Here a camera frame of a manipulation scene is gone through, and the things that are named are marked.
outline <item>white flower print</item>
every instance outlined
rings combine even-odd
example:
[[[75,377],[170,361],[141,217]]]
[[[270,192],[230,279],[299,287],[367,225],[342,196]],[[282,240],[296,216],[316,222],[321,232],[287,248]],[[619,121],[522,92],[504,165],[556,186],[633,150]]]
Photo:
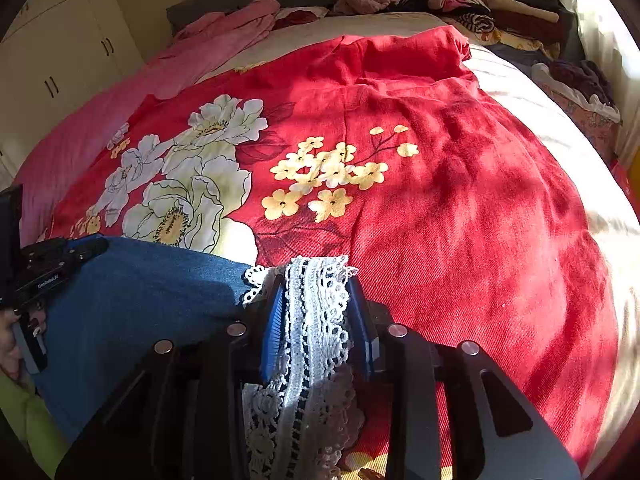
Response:
[[[264,104],[261,99],[250,99],[239,108],[239,103],[240,99],[224,94],[202,105],[200,113],[192,113],[187,121],[190,128],[175,137],[175,147],[165,157],[162,174],[192,156],[203,160],[219,155],[235,159],[236,145],[257,140],[260,131],[268,126],[267,119],[260,117]]]
[[[142,204],[127,211],[124,236],[216,254],[254,265],[257,247],[246,225],[226,215],[238,209],[251,188],[251,173],[217,156],[182,161],[165,180],[152,182]]]
[[[322,164],[322,171],[324,172],[320,175],[320,180],[324,180],[326,186],[329,188],[335,188],[338,186],[343,186],[344,184],[348,184],[350,182],[350,173],[353,171],[353,166],[345,166],[342,162],[324,162]]]
[[[115,148],[116,145],[119,144],[122,139],[124,139],[124,136],[127,134],[128,131],[129,131],[129,123],[124,123],[120,127],[120,129],[114,134],[114,136],[111,137],[111,140],[107,142],[107,150],[112,150],[113,148]]]
[[[163,164],[160,157],[173,145],[172,140],[160,142],[157,135],[148,135],[140,140],[137,148],[124,152],[120,168],[111,173],[104,183],[104,192],[93,206],[93,214],[97,215],[106,208],[106,226],[114,225],[129,202],[129,193],[144,186],[160,172]]]

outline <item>hand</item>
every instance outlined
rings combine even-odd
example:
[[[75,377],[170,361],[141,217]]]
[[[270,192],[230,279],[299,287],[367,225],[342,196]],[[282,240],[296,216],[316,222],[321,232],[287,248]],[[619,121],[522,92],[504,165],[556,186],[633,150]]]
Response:
[[[41,330],[46,328],[44,323],[46,314],[43,310],[33,312],[31,318],[38,320]],[[20,376],[22,353],[15,343],[11,326],[19,319],[12,310],[0,310],[0,368],[14,381]]]

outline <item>white lace fabric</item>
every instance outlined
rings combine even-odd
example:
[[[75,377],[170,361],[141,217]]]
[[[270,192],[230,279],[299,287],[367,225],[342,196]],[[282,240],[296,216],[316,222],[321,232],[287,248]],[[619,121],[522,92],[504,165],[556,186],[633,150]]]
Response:
[[[346,256],[294,258],[288,265],[252,267],[257,301],[277,274],[286,281],[287,309],[276,371],[267,386],[242,392],[252,480],[328,480],[342,450],[364,421],[354,398],[345,284],[356,269]]]

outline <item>cabinet door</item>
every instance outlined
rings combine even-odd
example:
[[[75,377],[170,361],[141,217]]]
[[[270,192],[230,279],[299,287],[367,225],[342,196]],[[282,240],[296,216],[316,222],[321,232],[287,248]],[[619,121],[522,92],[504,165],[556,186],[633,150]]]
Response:
[[[38,39],[28,23],[0,44],[0,151],[12,173],[63,117]]]
[[[137,72],[143,65],[142,57],[131,37],[117,0],[89,0],[91,10],[109,52],[115,57],[123,76]]]
[[[88,0],[67,0],[34,20],[49,60],[48,77],[65,115],[122,78]]]

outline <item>floral print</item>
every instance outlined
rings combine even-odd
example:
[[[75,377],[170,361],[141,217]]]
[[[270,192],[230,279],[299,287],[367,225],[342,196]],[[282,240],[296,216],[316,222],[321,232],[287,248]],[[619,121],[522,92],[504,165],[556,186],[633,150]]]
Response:
[[[271,173],[275,173],[276,180],[284,180],[285,178],[295,180],[297,176],[296,171],[300,168],[301,166],[298,166],[290,160],[281,160],[277,166],[271,168],[269,171],[271,171]]]
[[[124,136],[127,134],[128,131],[129,131],[129,123],[124,123],[118,129],[118,131],[114,134],[114,136],[111,137],[111,140],[109,142],[107,142],[107,150],[112,150],[118,144],[120,144],[122,142],[122,139],[124,139]]]
[[[224,156],[185,159],[165,180],[152,182],[143,201],[127,211],[122,223],[126,237],[158,242],[235,261],[254,261],[257,255],[251,229],[225,218],[245,201],[251,174]],[[233,243],[226,238],[233,238]],[[234,254],[219,247],[236,246]]]
[[[296,202],[300,196],[300,193],[295,191],[287,193],[283,189],[277,189],[272,196],[266,196],[262,199],[265,217],[267,220],[277,220],[281,215],[295,215],[298,212],[298,204]]]
[[[324,179],[318,175],[317,171],[303,173],[296,176],[296,183],[289,186],[289,190],[302,195],[308,195],[315,187],[322,186]]]
[[[300,142],[298,147],[301,150],[305,150],[305,153],[310,152],[316,148],[322,148],[322,141],[324,137],[307,137],[304,142]]]
[[[129,193],[151,181],[162,168],[162,154],[174,145],[172,140],[160,142],[157,135],[143,137],[137,148],[122,154],[120,167],[111,173],[104,184],[104,192],[94,205],[94,214],[106,208],[107,227],[114,225],[120,212],[129,202]]]
[[[353,201],[353,197],[347,196],[347,191],[341,187],[334,192],[323,189],[318,193],[320,200],[309,202],[308,207],[316,213],[316,223],[329,218],[329,215],[338,217],[344,216],[346,206]]]
[[[326,186],[335,188],[348,184],[350,180],[350,173],[353,170],[353,166],[345,166],[342,162],[324,162],[322,164],[322,171],[320,178],[326,182]]]
[[[385,181],[383,171],[388,170],[388,165],[384,162],[379,164],[376,162],[368,162],[364,166],[358,166],[353,169],[354,176],[351,177],[351,183],[357,184],[361,191],[369,189],[374,182],[382,183]]]
[[[289,193],[278,189],[272,196],[262,199],[265,218],[277,220],[283,214],[284,216],[294,215],[299,209],[298,200],[323,184],[328,189],[320,190],[318,192],[319,200],[312,200],[307,204],[308,208],[316,213],[316,222],[327,220],[329,216],[343,216],[346,206],[353,201],[353,197],[348,196],[347,190],[338,188],[338,186],[352,184],[358,186],[360,191],[366,191],[374,184],[380,184],[385,180],[383,173],[388,170],[388,165],[384,162],[368,162],[368,159],[373,158],[379,152],[392,149],[395,149],[402,157],[410,157],[420,153],[418,145],[410,142],[404,142],[399,146],[393,144],[387,146],[389,142],[394,142],[396,134],[401,134],[408,129],[403,124],[397,124],[394,127],[394,132],[387,138],[372,140],[374,151],[361,161],[361,163],[364,162],[363,166],[346,164],[354,159],[354,153],[357,152],[356,146],[346,142],[338,142],[335,149],[329,152],[317,152],[314,155],[311,152],[322,148],[324,137],[307,137],[305,141],[298,144],[297,153],[287,153],[284,160],[280,160],[277,166],[270,169],[276,180],[289,179],[296,182],[289,186]],[[376,136],[384,131],[382,126],[376,126],[370,129],[369,133]]]
[[[120,144],[118,144],[115,148],[111,150],[111,158],[117,158],[117,156],[123,152],[127,146],[129,146],[131,139],[125,139]]]
[[[335,145],[334,152],[340,156],[342,162],[351,162],[353,160],[353,153],[356,152],[356,147],[345,142],[338,142],[338,144]]]
[[[162,174],[168,174],[185,159],[199,156],[208,160],[224,155],[236,159],[235,146],[248,140],[257,140],[260,131],[267,128],[267,119],[260,117],[264,104],[261,99],[250,99],[242,108],[240,99],[227,94],[193,112],[187,121],[190,128],[175,137],[175,146],[165,157]]]
[[[420,153],[418,151],[418,145],[411,144],[410,142],[404,142],[400,144],[400,146],[398,146],[398,149],[396,151],[400,156],[414,156]]]
[[[304,150],[299,150],[297,153],[287,153],[287,160],[295,165],[297,170],[304,168],[311,168],[314,165],[314,156]]]

